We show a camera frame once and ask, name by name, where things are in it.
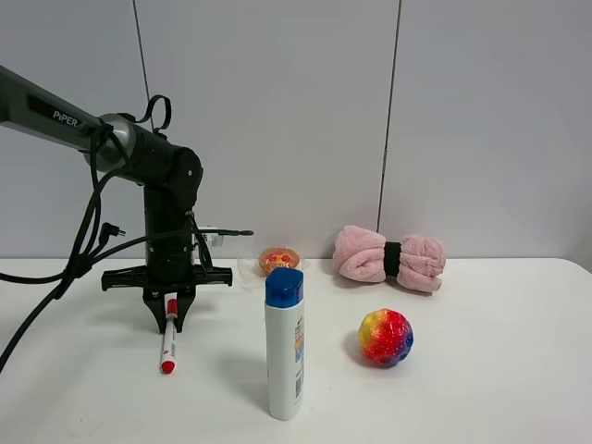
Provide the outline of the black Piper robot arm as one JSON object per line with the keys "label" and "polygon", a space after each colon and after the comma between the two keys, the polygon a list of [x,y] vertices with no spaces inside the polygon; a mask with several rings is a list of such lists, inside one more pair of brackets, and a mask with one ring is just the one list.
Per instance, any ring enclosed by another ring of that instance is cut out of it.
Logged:
{"label": "black Piper robot arm", "polygon": [[166,327],[165,297],[177,299],[178,330],[206,284],[231,285],[230,269],[217,267],[193,215],[204,169],[191,149],[170,143],[160,128],[149,131],[128,114],[94,117],[20,77],[1,70],[1,123],[91,157],[92,137],[104,139],[97,169],[143,188],[145,265],[106,271],[103,290],[140,288],[159,329]]}

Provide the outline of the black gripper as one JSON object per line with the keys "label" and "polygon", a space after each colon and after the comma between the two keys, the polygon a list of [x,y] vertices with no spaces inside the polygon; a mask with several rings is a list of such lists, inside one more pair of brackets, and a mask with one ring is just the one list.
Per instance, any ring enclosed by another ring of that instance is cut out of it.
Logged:
{"label": "black gripper", "polygon": [[166,330],[164,294],[177,293],[176,327],[178,332],[182,332],[197,286],[232,285],[230,268],[194,263],[192,235],[189,232],[177,235],[170,232],[167,237],[150,239],[145,243],[145,265],[105,271],[101,287],[103,291],[143,289],[143,303],[154,316],[159,333]]}

